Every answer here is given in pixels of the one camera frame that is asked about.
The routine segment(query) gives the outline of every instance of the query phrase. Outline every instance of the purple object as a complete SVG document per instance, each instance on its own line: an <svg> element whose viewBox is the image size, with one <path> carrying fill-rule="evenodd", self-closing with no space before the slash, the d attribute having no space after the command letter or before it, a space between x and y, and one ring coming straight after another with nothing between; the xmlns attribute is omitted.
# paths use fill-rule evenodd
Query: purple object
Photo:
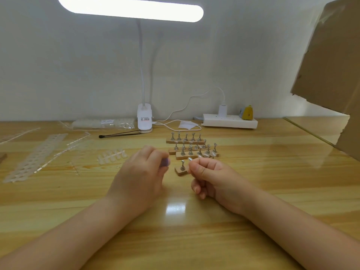
<svg viewBox="0 0 360 270"><path fill-rule="evenodd" d="M168 167L170 165L170 159L168 159L168 158L163 158L162 160L161 160L161 163L160 163L160 167L159 168L161 168L161 167Z"/></svg>

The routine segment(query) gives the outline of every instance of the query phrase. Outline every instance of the cardboard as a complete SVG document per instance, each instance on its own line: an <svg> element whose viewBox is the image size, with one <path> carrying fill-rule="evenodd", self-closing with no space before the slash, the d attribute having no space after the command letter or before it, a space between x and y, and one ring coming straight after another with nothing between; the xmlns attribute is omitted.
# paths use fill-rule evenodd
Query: cardboard
<svg viewBox="0 0 360 270"><path fill-rule="evenodd" d="M304 54L292 93L349 114L336 144L360 161L360 0L328 3Z"/></svg>

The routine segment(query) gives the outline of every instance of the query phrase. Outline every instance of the white cable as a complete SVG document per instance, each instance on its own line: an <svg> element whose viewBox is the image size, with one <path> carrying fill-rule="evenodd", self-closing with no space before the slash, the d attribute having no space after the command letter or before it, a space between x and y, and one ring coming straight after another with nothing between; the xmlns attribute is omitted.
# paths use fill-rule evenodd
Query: white cable
<svg viewBox="0 0 360 270"><path fill-rule="evenodd" d="M145 107L145 84L143 73L143 33L141 31L141 23L139 19L136 19L137 31L139 32L139 54L140 54L140 73L142 81L142 106Z"/></svg>
<svg viewBox="0 0 360 270"><path fill-rule="evenodd" d="M225 93L224 93L224 91L223 91L220 87L217 87L217 86L216 86L215 88L218 88L218 89L220 89L221 92L223 92L223 104L224 104L224 103L225 103ZM164 122L164 121L167 121L167 120L171 117L171 115L172 115L173 113L175 113L175 112L180 112L180 111L182 111L182 110L185 110L186 107L189 105L191 98L193 98L193 97L195 97L195 96L204 96L204 95L206 95L207 93L209 93L210 91L211 91L211 90L209 90L209 91L207 91L206 93L201 94L201 95L193 95L193 96L191 96L191 97L189 98L189 101L187 102L187 104L186 104L186 106L185 106L184 108L182 108L182 109L180 109L180 110L173 111L173 112L168 116L168 118L165 119L165 120L158 120L158 121L155 121L155 122Z"/></svg>
<svg viewBox="0 0 360 270"><path fill-rule="evenodd" d="M153 125L156 125L156 126L165 126L167 127L168 129L170 129L171 131L174 131L174 132L196 132L196 131L201 131L201 127L199 125L194 125L194 127L198 127L199 129L197 130L174 130L172 128L170 128L169 126L167 126L167 124L171 123L171 122L174 122L174 121L182 121L182 122L186 122L184 120L179 120L179 119L176 119L176 120L173 120L173 121L170 121L170 122L167 122L167 123L160 123L160 122L153 122Z"/></svg>

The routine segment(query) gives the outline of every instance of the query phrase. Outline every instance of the white paper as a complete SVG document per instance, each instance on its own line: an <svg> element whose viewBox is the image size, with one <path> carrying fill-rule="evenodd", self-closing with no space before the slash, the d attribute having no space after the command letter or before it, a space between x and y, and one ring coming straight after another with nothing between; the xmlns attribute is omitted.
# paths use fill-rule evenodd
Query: white paper
<svg viewBox="0 0 360 270"><path fill-rule="evenodd" d="M101 124L110 124L110 123L114 123L114 120L113 119L101 120Z"/></svg>
<svg viewBox="0 0 360 270"><path fill-rule="evenodd" d="M195 122L192 122L192 121L181 121L181 122L180 122L180 125L179 125L179 128L191 130L191 129L194 128L195 126L198 126L198 124L196 124Z"/></svg>

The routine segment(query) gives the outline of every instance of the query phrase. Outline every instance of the white power strip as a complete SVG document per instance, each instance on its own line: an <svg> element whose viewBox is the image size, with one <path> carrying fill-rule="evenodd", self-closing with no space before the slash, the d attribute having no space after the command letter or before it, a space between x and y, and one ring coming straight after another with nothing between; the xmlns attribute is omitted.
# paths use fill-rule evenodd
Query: white power strip
<svg viewBox="0 0 360 270"><path fill-rule="evenodd" d="M218 114L203 114L203 117L204 123L201 124L202 126L245 129L257 128L257 120L243 120L238 115L227 115L226 117L219 117Z"/></svg>

